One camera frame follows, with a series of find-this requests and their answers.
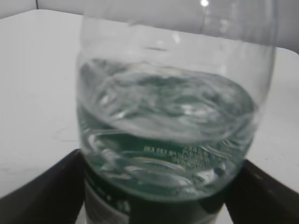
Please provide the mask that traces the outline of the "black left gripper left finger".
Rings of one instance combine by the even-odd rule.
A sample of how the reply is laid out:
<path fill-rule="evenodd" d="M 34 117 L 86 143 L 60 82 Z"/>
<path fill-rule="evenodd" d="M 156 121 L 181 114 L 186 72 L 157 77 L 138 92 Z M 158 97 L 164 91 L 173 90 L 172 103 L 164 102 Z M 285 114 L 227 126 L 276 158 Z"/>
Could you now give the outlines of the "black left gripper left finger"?
<path fill-rule="evenodd" d="M 72 151 L 0 199 L 2 224 L 74 224 L 84 202 L 82 156 Z"/>

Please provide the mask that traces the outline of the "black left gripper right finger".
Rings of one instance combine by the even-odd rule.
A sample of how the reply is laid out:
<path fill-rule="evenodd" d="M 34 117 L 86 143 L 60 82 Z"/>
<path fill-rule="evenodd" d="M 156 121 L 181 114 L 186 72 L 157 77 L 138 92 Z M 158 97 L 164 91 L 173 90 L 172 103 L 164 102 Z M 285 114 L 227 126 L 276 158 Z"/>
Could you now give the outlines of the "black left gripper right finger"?
<path fill-rule="evenodd" d="M 299 194 L 245 160 L 225 205 L 234 224 L 297 224 Z"/>

